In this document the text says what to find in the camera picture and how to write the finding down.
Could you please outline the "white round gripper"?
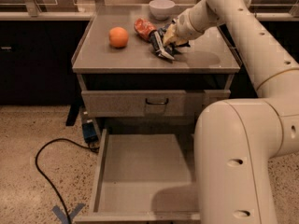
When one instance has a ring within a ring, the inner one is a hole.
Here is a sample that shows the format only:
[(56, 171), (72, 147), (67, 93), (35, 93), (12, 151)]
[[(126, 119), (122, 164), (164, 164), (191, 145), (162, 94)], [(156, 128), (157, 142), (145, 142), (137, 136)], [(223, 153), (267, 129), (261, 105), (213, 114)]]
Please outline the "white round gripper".
[(184, 45), (187, 40), (197, 39), (202, 35), (192, 25), (191, 9), (187, 8), (175, 19), (175, 24), (170, 24), (163, 37), (165, 46), (175, 45), (176, 47)]

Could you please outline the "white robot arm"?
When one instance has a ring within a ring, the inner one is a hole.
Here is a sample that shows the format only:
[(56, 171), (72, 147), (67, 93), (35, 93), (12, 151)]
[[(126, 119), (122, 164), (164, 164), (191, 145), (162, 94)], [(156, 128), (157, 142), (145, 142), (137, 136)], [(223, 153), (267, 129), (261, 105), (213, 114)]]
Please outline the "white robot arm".
[(178, 15), (168, 42), (194, 40), (225, 24), (254, 99), (207, 106), (194, 132), (201, 224), (278, 224), (269, 159), (299, 146), (299, 63), (249, 12), (251, 0), (201, 0)]

